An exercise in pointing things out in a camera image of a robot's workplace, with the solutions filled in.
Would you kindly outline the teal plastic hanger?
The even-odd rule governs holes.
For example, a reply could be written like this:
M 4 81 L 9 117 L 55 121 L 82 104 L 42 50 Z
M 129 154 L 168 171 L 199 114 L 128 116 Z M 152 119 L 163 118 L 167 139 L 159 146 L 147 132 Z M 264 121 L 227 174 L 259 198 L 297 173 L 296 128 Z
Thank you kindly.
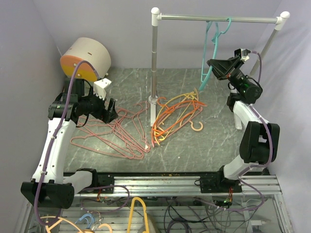
M 205 64 L 207 62 L 206 59 L 207 59 L 207 45 L 208 45 L 209 30 L 210 30 L 211 26 L 214 24 L 215 25 L 215 34 L 212 37 L 211 42 L 214 45 L 214 51 L 213 51 L 212 59 L 215 59 L 217 56 L 217 52 L 218 52 L 219 37 L 223 34 L 226 34 L 227 31 L 230 29 L 231 23 L 232 23 L 232 18 L 231 17 L 226 18 L 225 22 L 228 22 L 226 29 L 224 31 L 220 31 L 219 24 L 217 21 L 206 21 L 206 30 L 205 30 L 204 48 L 203 48 L 203 56 L 202 56 L 199 91 L 204 90 L 204 88 L 206 87 L 206 85 L 207 85 L 207 83 L 211 77 L 212 71 L 213 71 L 213 68 L 209 67 L 207 72 L 205 72 Z

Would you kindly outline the yellow plastic hanger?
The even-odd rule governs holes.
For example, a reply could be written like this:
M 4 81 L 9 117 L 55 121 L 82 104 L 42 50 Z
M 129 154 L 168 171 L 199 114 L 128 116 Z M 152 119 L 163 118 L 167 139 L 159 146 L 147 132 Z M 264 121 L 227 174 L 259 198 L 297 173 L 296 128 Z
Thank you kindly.
M 153 145 L 159 145 L 165 141 L 185 124 L 191 122 L 195 115 L 203 109 L 203 104 L 199 101 L 197 90 L 177 95 L 170 100 L 160 97 L 157 99 L 156 104 L 160 107 L 160 110 L 156 114 L 152 124 L 151 138 Z M 174 123 L 164 129 L 162 126 L 165 125 L 165 121 L 178 109 L 182 109 L 183 112 L 177 117 Z

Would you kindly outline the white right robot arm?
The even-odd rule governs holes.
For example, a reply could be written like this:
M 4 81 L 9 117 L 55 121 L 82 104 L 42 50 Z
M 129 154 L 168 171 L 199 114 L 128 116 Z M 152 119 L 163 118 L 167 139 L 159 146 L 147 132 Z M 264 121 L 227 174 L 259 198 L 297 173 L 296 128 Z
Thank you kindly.
M 276 159 L 280 126 L 265 120 L 253 107 L 263 93 L 260 83 L 241 71 L 244 59 L 210 59 L 207 64 L 218 80 L 227 80 L 231 89 L 227 105 L 237 129 L 244 129 L 239 154 L 215 173 L 207 173 L 195 184 L 202 193 L 239 192 L 240 179 L 253 168 L 265 168 Z

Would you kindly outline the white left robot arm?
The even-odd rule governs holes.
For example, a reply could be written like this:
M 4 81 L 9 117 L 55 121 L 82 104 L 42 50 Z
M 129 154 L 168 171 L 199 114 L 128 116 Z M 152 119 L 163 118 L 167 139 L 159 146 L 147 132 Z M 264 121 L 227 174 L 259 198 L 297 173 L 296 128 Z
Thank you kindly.
M 98 175 L 93 168 L 80 168 L 73 175 L 64 177 L 64 163 L 72 135 L 77 129 L 80 116 L 93 116 L 104 123 L 110 123 L 118 117 L 115 100 L 110 99 L 105 106 L 106 89 L 111 85 L 107 78 L 95 81 L 85 94 L 87 80 L 76 79 L 66 99 L 70 79 L 65 80 L 65 89 L 49 106 L 48 133 L 40 162 L 31 181 L 23 182 L 21 193 L 37 207 L 68 209 L 74 195 L 85 189 L 89 193 L 99 188 Z M 62 117 L 65 106 L 68 111 Z

